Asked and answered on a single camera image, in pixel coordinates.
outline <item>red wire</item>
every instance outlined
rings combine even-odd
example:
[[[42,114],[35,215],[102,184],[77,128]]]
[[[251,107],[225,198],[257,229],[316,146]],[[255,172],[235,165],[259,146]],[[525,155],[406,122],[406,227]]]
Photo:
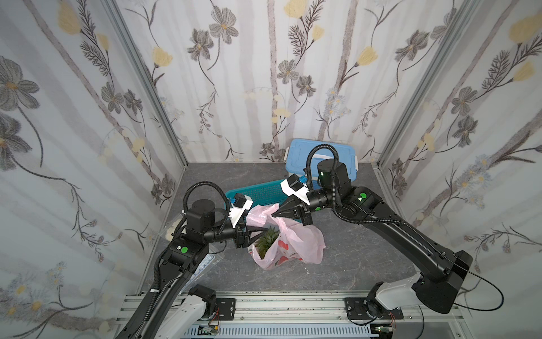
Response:
[[[393,324],[395,324],[395,330],[397,330],[397,321],[395,320],[395,316],[393,315],[393,313],[390,312],[390,317],[391,317],[391,328],[393,329]]]

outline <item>black cable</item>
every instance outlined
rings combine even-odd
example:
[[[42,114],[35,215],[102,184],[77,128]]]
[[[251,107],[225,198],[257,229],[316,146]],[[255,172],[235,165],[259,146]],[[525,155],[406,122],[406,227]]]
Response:
[[[224,248],[218,252],[209,252],[209,254],[219,254],[219,253],[222,253],[224,252],[224,250],[226,249],[226,246],[228,245],[228,241],[227,240],[224,240]]]
[[[382,219],[372,219],[372,220],[355,220],[350,219],[345,216],[340,215],[337,212],[337,183],[336,183],[336,172],[337,167],[339,166],[339,153],[337,150],[329,144],[320,144],[318,146],[315,146],[308,154],[307,156],[307,163],[305,164],[305,176],[307,177],[307,188],[309,190],[313,190],[313,184],[312,184],[312,171],[311,171],[311,161],[314,154],[321,149],[328,149],[333,154],[333,166],[331,167],[331,210],[333,213],[341,220],[354,223],[357,225],[361,225],[364,223],[380,223],[380,222],[393,222],[393,223],[401,223],[401,220],[395,220],[395,219],[388,219],[388,218],[382,218]]]
[[[378,319],[377,317],[374,317],[373,319],[369,320],[368,322],[364,323],[364,324],[357,324],[355,322],[352,321],[352,319],[350,319],[350,316],[347,314],[346,315],[346,318],[348,318],[348,320],[354,324],[354,325],[357,325],[357,326],[365,326],[365,325],[369,325],[370,323],[372,323],[373,321],[375,321],[376,319]]]
[[[416,232],[418,235],[421,235],[421,233],[413,228],[412,226],[410,226],[408,223],[404,223],[405,225],[407,225],[408,227],[410,227],[410,229],[412,229],[414,232]],[[441,254],[436,248],[435,246],[433,246],[433,244],[431,244],[431,242],[427,239],[425,239],[423,236],[422,238],[427,242],[427,244],[429,244],[430,247],[433,248],[433,250],[436,252],[436,253],[439,253]],[[499,306],[495,307],[495,308],[492,308],[492,309],[476,309],[476,308],[473,308],[473,307],[469,307],[469,306],[465,306],[465,305],[461,305],[461,304],[457,304],[457,303],[454,303],[454,305],[456,306],[459,306],[459,307],[463,307],[463,308],[466,308],[468,310],[473,310],[473,311],[481,311],[481,312],[491,312],[491,311],[495,311],[495,310],[498,310],[499,308],[502,307],[502,305],[505,303],[505,295],[502,293],[502,291],[500,290],[500,288],[498,288],[497,286],[495,286],[495,284],[493,284],[492,282],[490,282],[489,280],[487,280],[486,278],[482,278],[481,276],[479,276],[478,274],[476,273],[473,273],[471,271],[469,271],[468,269],[456,264],[454,261],[451,261],[448,257],[446,257],[445,255],[442,255],[441,254],[441,257],[445,258],[447,261],[451,262],[453,265],[459,267],[460,269],[466,271],[467,273],[470,273],[472,275],[474,275],[475,277],[478,277],[480,279],[482,279],[483,281],[487,282],[489,285],[493,286],[498,292],[499,294],[501,294],[501,303],[499,304]]]
[[[159,290],[160,289],[160,260],[162,260],[162,257],[166,254],[167,249],[169,246],[167,246],[156,258],[156,261],[154,262],[154,281],[152,283],[151,289]],[[145,316],[143,317],[143,321],[149,321],[152,314],[152,309],[154,308],[154,304],[156,300],[158,299],[159,294],[156,292],[152,292],[151,300],[149,301],[149,305],[147,306],[147,310],[145,311]]]
[[[224,191],[217,184],[215,184],[212,181],[200,181],[200,182],[197,182],[197,183],[193,184],[192,186],[188,187],[188,189],[186,190],[186,193],[184,194],[184,197],[183,197],[184,213],[186,213],[188,211],[188,198],[189,198],[190,194],[196,188],[201,187],[201,186],[211,186],[214,189],[216,189],[216,191],[220,194],[220,197],[222,198],[222,200],[224,200],[224,204],[226,205],[226,211],[230,210],[230,201],[226,197],[226,194],[224,194]],[[186,215],[183,216],[183,219],[181,220],[181,222],[175,228],[175,232],[174,232],[174,236],[173,236],[174,238],[180,236],[179,232],[183,231],[183,229],[184,229],[183,223],[184,223],[185,220],[186,220]],[[219,234],[222,233],[222,231],[224,230],[224,227],[226,226],[227,221],[228,221],[228,216],[224,217],[224,221],[222,222],[222,226],[220,227],[220,230],[218,231]]]
[[[422,331],[420,332],[420,334],[416,337],[416,339],[420,339],[420,337],[422,336],[423,334],[423,330],[425,329],[425,318],[423,317],[423,311],[422,311],[422,308],[420,307],[420,305],[418,305],[419,309],[420,309],[420,313],[422,314]]]

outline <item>green succulent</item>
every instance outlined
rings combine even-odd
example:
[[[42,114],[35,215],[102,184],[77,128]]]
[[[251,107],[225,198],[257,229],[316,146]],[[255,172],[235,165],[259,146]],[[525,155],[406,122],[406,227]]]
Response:
[[[258,240],[256,241],[256,249],[258,250],[260,258],[263,259],[263,257],[266,256],[267,250],[279,237],[279,233],[280,231],[273,227],[270,227],[265,235],[258,238]]]

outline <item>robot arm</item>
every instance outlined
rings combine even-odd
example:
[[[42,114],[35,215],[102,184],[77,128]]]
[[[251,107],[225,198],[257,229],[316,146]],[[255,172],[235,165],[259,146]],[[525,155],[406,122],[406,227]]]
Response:
[[[215,222],[215,212],[229,213],[215,209],[212,201],[202,199],[192,204],[186,212],[188,220],[186,233],[175,232],[173,240],[157,259],[154,276],[155,279],[158,277],[158,284],[154,284],[151,291],[145,295],[117,339],[152,339],[157,334],[161,334],[161,338],[179,338],[180,335],[177,334],[184,333],[196,320],[202,317],[209,318],[217,311],[214,291],[196,285],[190,290],[189,296],[174,316],[162,324],[180,290],[209,253],[210,243],[233,239],[237,248],[246,248],[267,231],[266,228],[245,225],[241,216],[248,213],[247,209],[243,209],[248,204],[243,201],[243,197],[236,195],[236,199],[242,201],[242,204],[238,204],[236,210],[231,207],[230,212],[239,215],[234,227],[227,215]],[[243,209],[243,213],[239,214],[239,208]]]
[[[273,217],[299,219],[304,225],[309,225],[312,223],[311,212],[333,208],[335,205],[334,213],[337,217],[374,231],[421,271],[397,282],[377,283],[366,299],[366,310],[371,316],[382,317],[398,306],[418,304],[439,313],[448,313],[473,258],[464,251],[454,253],[413,228],[367,187],[351,186],[346,166],[338,162],[338,156],[337,159],[321,161],[318,164],[318,174],[318,183],[322,186],[319,190],[313,190],[311,184],[307,185],[304,178],[299,180],[295,174],[284,180],[282,186],[288,189],[283,191],[289,197]],[[335,204],[332,201],[333,188]]]

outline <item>white bracket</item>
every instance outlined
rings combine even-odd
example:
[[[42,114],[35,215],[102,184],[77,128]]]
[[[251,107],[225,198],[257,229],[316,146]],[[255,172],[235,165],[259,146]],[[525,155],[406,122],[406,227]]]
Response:
[[[282,188],[282,191],[284,192],[284,194],[286,194],[287,196],[291,196],[292,194],[295,195],[296,197],[298,197],[299,199],[301,199],[304,203],[306,203],[307,205],[309,204],[308,203],[308,198],[307,198],[307,193],[309,192],[308,191],[308,188],[307,188],[307,184],[303,184],[303,187],[301,187],[300,189],[298,189],[297,191],[294,191],[289,185],[288,185],[288,179],[285,179],[283,180],[281,183],[280,183],[280,187]]]
[[[250,210],[252,207],[252,199],[248,195],[245,195],[244,198],[247,200],[244,203],[243,207],[235,207],[234,204],[231,204],[230,213],[228,216],[231,219],[232,228],[235,228],[235,225],[237,225],[237,223],[239,222],[239,219],[243,215],[244,211]]]

